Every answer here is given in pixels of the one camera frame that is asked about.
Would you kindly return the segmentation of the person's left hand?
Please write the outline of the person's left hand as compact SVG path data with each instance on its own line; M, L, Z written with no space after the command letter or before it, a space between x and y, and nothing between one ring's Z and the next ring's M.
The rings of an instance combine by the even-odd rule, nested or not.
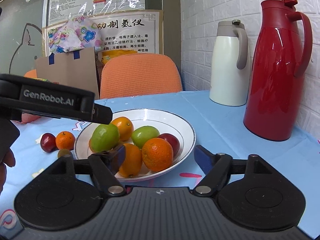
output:
M14 167L16 165L16 159L12 152L9 150L3 157L0 164L0 193L3 191L4 184L7 179L7 167Z

